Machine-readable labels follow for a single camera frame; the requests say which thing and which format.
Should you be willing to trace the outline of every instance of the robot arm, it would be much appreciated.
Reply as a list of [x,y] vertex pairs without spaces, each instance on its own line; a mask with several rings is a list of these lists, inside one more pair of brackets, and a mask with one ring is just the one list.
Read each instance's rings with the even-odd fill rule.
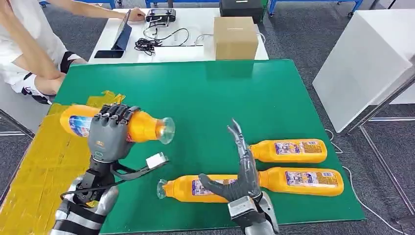
[[[51,235],[98,234],[118,198],[118,186],[136,179],[168,162],[163,153],[147,158],[147,166],[134,170],[121,165],[134,145],[127,139],[127,125],[138,107],[104,105],[91,121],[88,147],[90,166],[61,194],[62,203],[55,214]],[[115,182],[117,176],[121,181]]]
[[200,174],[202,185],[211,192],[226,198],[231,220],[241,226],[247,235],[274,235],[278,233],[277,218],[268,194],[259,187],[255,160],[245,143],[239,124],[232,120],[232,133],[239,153],[238,179],[228,185],[212,181]]

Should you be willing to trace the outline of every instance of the white cable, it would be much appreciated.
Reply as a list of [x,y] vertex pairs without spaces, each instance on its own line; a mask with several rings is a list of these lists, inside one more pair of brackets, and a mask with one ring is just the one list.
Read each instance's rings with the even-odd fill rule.
[[366,209],[368,209],[368,211],[372,212],[372,214],[376,215],[382,222],[384,222],[389,228],[393,229],[394,231],[403,234],[403,235],[409,235],[407,233],[404,233],[402,231],[399,231],[398,229],[392,227],[392,225],[388,224],[386,222],[386,220],[384,220],[382,217],[380,217],[380,215],[376,214],[374,211],[372,211],[372,209],[370,209],[368,206],[366,206],[365,204],[363,204],[362,201],[360,201],[359,197],[356,194],[356,191],[354,190],[353,187],[353,180],[352,180],[352,176],[351,176],[351,171],[349,170],[349,168],[342,166],[344,169],[346,169],[349,172],[349,177],[350,177],[350,185],[351,185],[351,189],[353,190],[354,196],[356,197],[357,201],[360,202],[360,204],[362,204],[363,207],[365,207]]
[[339,148],[335,143],[333,143],[333,138],[334,138],[334,134],[333,134],[333,132],[331,132],[330,130],[328,130],[328,129],[325,129],[325,131],[327,131],[327,132],[329,132],[330,134],[331,134],[331,137],[330,137],[330,143],[335,147],[335,148],[337,148],[338,149],[338,151],[335,151],[335,153],[337,153],[337,154],[342,154],[343,153],[343,150],[341,149],[341,148]]
[[261,38],[262,38],[262,40],[264,41],[264,44],[265,44],[265,42],[267,41],[267,40],[265,39],[265,36],[264,36],[261,32],[257,32],[256,34],[261,35]]
[[205,36],[213,36],[213,34],[208,34],[208,33],[202,33],[202,34],[200,34],[199,36],[197,36],[197,38],[195,40],[195,43],[194,43],[194,46],[197,45],[197,43],[199,42],[199,39],[200,38],[202,38],[202,40],[205,39]]
[[157,20],[149,21],[148,23],[151,25],[151,23],[156,22],[156,21],[161,21],[162,19],[163,17],[160,16],[160,18],[158,18]]
[[[257,32],[257,34],[261,35],[262,41],[264,41],[264,43],[267,41],[267,39],[265,39],[265,36],[261,32]],[[197,45],[200,38],[202,38],[202,40],[205,39],[205,36],[213,36],[213,34],[202,33],[201,35],[197,36],[194,45]]]

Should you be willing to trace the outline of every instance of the white table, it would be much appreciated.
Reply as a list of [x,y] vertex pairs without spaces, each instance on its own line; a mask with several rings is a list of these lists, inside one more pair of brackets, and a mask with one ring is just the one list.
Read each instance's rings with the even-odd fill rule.
[[[127,12],[128,9],[115,9],[119,12]],[[144,13],[147,13],[149,9],[141,9]],[[196,38],[204,34],[213,34],[213,20],[215,17],[220,17],[219,8],[175,8],[176,10],[176,21],[172,22],[167,28],[158,29],[158,38],[165,37],[170,33],[174,32],[179,28],[187,28],[190,32],[190,37],[185,45],[194,45]],[[118,64],[118,63],[154,63],[154,62],[172,62],[176,61],[177,58],[171,58],[161,60],[157,56],[148,56],[143,51],[137,51],[134,49],[135,42],[139,38],[145,38],[143,31],[148,26],[145,22],[128,22],[131,26],[132,32],[128,41],[127,49],[124,55],[120,59],[95,59],[94,56],[98,50],[109,50],[114,44],[115,35],[118,27],[121,23],[120,19],[108,19],[104,30],[92,52],[89,59],[90,64]],[[154,32],[154,28],[150,28],[147,31],[147,35],[151,35]],[[185,40],[187,33],[180,31],[177,35],[172,36],[164,40],[163,45],[178,45]],[[215,60],[213,39],[212,37],[206,36],[204,40],[199,40],[198,45],[203,45],[204,55],[202,58],[190,59],[188,61],[208,61]],[[188,52],[188,48],[176,48],[180,52]],[[256,50],[255,60],[268,60],[268,54],[265,50],[262,38],[258,35],[258,48]]]
[[[357,11],[313,81],[337,132],[415,73],[415,9]],[[415,103],[415,86],[391,104]]]

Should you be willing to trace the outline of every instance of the robotic thumb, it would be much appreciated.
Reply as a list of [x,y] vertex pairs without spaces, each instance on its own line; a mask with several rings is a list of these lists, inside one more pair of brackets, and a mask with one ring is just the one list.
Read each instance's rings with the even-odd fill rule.
[[205,187],[207,190],[213,192],[216,195],[224,196],[224,189],[225,186],[219,182],[211,180],[207,175],[205,174],[199,174],[199,180],[202,182],[203,187]]

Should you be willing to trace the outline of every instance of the bottle cap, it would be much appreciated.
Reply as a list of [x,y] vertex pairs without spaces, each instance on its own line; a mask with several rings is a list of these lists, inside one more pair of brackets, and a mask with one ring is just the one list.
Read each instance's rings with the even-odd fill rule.
[[159,120],[159,128],[157,128],[157,137],[160,142],[168,144],[173,140],[174,133],[176,131],[176,126],[173,122],[173,119],[170,117],[165,117]]
[[159,199],[163,199],[167,196],[166,191],[163,188],[163,186],[165,186],[166,184],[167,180],[164,179],[159,180],[159,183],[157,184],[157,196],[159,197]]

